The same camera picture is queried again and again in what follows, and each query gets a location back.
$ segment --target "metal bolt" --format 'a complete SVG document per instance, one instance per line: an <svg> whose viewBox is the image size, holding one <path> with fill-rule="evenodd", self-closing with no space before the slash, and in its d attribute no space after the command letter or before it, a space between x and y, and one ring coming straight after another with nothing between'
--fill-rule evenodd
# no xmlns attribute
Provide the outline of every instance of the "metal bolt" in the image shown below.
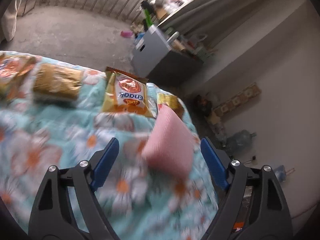
<svg viewBox="0 0 320 240"><path fill-rule="evenodd" d="M52 166L49 167L48 170L49 170L50 172L53 172L53 171L56 170L56 168L57 168L56 166L52 165Z"/></svg>
<svg viewBox="0 0 320 240"><path fill-rule="evenodd" d="M86 166L88 166L88 161L81 161L80 162L80 167L86 167Z"/></svg>
<svg viewBox="0 0 320 240"><path fill-rule="evenodd" d="M231 164L233 165L233 166L239 166L240 165L240 161L238 161L238 160L232 160L231 161Z"/></svg>
<svg viewBox="0 0 320 240"><path fill-rule="evenodd" d="M268 165L264 166L263 169L268 172L271 171L271 167Z"/></svg>

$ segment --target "pink plastic object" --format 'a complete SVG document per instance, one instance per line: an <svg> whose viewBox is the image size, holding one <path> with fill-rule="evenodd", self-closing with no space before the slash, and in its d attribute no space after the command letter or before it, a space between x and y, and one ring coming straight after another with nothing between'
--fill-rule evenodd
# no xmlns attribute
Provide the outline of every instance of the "pink plastic object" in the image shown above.
<svg viewBox="0 0 320 240"><path fill-rule="evenodd" d="M121 31L120 35L124 38L130 38L133 35L132 31Z"/></svg>
<svg viewBox="0 0 320 240"><path fill-rule="evenodd" d="M185 179L192 168L193 146L190 130L170 107L162 105L141 155L148 166Z"/></svg>

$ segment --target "bed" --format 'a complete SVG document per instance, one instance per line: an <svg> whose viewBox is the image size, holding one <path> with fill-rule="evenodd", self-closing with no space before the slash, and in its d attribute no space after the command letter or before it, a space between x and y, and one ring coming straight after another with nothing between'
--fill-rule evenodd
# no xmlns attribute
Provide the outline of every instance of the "bed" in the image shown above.
<svg viewBox="0 0 320 240"><path fill-rule="evenodd" d="M218 210L217 197L183 102L182 120L194 135L194 162L185 181L148 169L140 156L154 118L101 112L105 73L35 57L37 63L17 98L0 105L0 196L23 230L28 231L32 204L48 167L73 167L115 137L120 144L119 156L96 196L120 239L201 239ZM42 63L84 70L79 98L73 106L34 100L32 87ZM156 116L156 94L168 92L152 83L147 83L147 89L150 110ZM87 231L72 190L70 199L79 228Z"/></svg>

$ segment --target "concrete floor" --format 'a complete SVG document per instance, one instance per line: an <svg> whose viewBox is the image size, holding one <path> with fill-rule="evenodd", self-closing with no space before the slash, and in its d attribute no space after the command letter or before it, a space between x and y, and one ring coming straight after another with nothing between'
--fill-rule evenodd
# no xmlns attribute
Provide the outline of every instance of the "concrete floor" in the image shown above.
<svg viewBox="0 0 320 240"><path fill-rule="evenodd" d="M17 19L15 37L0 50L15 50L104 71L134 73L129 54L133 38L120 36L129 25L85 10L40 6Z"/></svg>

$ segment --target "curtain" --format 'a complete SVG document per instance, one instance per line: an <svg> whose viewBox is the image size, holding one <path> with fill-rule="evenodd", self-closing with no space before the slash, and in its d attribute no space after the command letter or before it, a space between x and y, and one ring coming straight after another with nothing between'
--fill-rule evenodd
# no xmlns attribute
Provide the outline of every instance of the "curtain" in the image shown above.
<svg viewBox="0 0 320 240"><path fill-rule="evenodd" d="M180 34L207 34L204 45L213 48L254 14L266 0L191 0L158 27L173 27Z"/></svg>
<svg viewBox="0 0 320 240"><path fill-rule="evenodd" d="M17 12L21 0L12 0L0 21L0 42L11 41L16 32Z"/></svg>

